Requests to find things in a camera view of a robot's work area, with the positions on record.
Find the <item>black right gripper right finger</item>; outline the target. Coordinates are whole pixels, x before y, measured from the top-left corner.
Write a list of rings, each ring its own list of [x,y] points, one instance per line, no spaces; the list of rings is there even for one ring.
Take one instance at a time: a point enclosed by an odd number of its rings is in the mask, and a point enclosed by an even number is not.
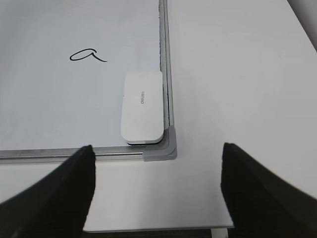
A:
[[[221,192],[231,238],[315,238],[317,200],[233,143],[224,143]]]

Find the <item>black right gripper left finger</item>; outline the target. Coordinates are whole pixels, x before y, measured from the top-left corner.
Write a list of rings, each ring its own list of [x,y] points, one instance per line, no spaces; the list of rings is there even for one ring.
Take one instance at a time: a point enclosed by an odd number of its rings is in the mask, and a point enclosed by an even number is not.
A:
[[[2,238],[80,238],[96,187],[96,156],[84,146],[0,204]]]

